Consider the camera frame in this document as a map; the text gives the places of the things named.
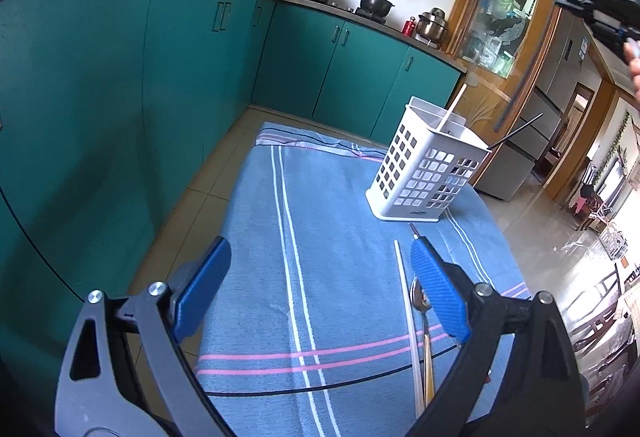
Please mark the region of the person's right hand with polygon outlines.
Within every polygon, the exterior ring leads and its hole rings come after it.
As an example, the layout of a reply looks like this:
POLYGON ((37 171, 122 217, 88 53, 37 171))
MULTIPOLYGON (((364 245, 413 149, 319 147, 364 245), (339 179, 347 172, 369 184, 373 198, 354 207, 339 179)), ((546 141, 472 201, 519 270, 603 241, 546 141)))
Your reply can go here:
POLYGON ((628 38, 624 45, 624 55, 627 62, 629 79, 634 85, 634 96, 640 101, 640 49, 639 44, 628 38))

